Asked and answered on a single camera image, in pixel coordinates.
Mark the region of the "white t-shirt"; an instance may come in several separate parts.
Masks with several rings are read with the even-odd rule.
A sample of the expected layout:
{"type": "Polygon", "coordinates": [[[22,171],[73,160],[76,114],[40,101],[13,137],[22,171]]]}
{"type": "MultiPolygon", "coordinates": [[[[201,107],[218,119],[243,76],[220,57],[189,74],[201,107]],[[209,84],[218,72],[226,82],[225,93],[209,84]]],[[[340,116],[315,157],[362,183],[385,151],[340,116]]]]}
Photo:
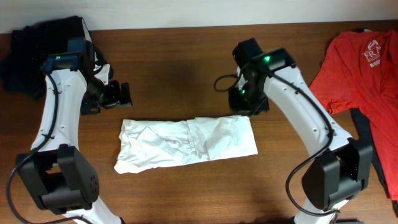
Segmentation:
{"type": "Polygon", "coordinates": [[[114,166],[119,174],[258,153],[251,122],[240,115],[183,121],[125,119],[119,139],[121,150],[114,166]]]}

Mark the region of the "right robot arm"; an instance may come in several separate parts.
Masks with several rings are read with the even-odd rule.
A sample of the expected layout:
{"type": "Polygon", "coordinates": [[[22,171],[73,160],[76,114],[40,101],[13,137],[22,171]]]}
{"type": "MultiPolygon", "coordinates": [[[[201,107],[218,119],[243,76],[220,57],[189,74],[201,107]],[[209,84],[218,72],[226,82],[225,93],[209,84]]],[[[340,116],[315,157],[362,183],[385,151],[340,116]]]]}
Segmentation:
{"type": "Polygon", "coordinates": [[[236,82],[228,88],[231,111],[252,117],[269,110],[273,101],[296,130],[308,159],[289,174],[285,190],[302,168],[305,203],[290,223],[341,223],[341,209],[368,186],[373,149],[354,139],[324,109],[305,83],[288,51],[264,52],[255,39],[240,42],[232,51],[236,82]]]}

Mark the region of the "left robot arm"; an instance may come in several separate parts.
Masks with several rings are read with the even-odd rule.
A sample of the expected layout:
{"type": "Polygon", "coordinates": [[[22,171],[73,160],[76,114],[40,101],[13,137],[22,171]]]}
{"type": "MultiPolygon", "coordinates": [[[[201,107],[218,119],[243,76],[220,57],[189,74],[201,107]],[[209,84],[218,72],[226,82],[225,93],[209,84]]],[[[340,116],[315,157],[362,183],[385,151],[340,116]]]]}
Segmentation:
{"type": "Polygon", "coordinates": [[[66,52],[50,54],[40,69],[47,87],[40,129],[12,174],[39,209],[62,216],[59,223],[123,223],[100,198],[98,174],[79,150],[78,126],[81,115],[131,106],[128,83],[112,79],[112,66],[83,37],[68,40],[66,52]]]}

